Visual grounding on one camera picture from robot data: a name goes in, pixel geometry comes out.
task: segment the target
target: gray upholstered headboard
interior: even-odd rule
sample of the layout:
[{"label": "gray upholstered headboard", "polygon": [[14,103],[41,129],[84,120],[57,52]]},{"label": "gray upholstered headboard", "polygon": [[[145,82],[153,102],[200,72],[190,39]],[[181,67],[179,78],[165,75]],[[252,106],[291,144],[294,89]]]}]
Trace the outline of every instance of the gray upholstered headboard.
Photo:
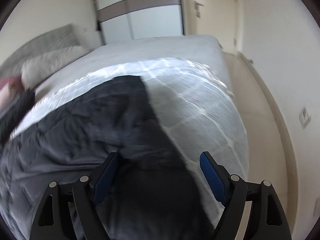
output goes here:
[{"label": "gray upholstered headboard", "polygon": [[79,46],[72,24],[44,33],[17,49],[0,66],[0,78],[15,76],[20,73],[26,59],[39,56],[43,53],[71,46]]}]

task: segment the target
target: door handle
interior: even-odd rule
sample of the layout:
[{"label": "door handle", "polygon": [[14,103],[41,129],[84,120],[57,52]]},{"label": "door handle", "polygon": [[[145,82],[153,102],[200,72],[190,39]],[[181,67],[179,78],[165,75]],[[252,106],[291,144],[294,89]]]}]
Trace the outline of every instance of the door handle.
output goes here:
[{"label": "door handle", "polygon": [[204,6],[202,3],[198,3],[195,1],[195,10],[196,10],[196,16],[200,18],[200,11],[199,11],[199,6]]}]

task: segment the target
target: beige door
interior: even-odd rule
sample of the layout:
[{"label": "beige door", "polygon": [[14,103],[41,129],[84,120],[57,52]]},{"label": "beige door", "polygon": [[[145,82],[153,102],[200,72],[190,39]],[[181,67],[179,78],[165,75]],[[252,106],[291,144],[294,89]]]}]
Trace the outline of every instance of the beige door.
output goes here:
[{"label": "beige door", "polygon": [[194,0],[196,34],[215,36],[224,52],[235,53],[235,0]]}]

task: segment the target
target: mattress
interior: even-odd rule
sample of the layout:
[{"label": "mattress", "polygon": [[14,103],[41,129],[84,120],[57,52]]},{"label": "mattress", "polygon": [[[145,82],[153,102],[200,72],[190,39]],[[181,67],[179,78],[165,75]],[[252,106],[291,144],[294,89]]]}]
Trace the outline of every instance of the mattress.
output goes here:
[{"label": "mattress", "polygon": [[121,75],[141,76],[161,127],[194,176],[204,210],[216,226],[223,206],[207,185],[199,155],[209,151],[230,174],[243,179],[247,179],[249,160],[246,131],[231,98],[220,45],[213,37],[157,38],[100,47],[39,86],[38,98],[45,96],[12,136],[92,87]]}]

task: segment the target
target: brown wardrobe stripe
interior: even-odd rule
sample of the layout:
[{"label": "brown wardrobe stripe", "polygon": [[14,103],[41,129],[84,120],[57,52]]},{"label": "brown wardrobe stripe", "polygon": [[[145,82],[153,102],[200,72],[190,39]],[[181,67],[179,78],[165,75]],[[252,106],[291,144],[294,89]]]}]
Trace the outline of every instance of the brown wardrobe stripe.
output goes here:
[{"label": "brown wardrobe stripe", "polygon": [[104,22],[129,12],[174,4],[180,5],[180,0],[122,0],[99,10],[98,16]]}]

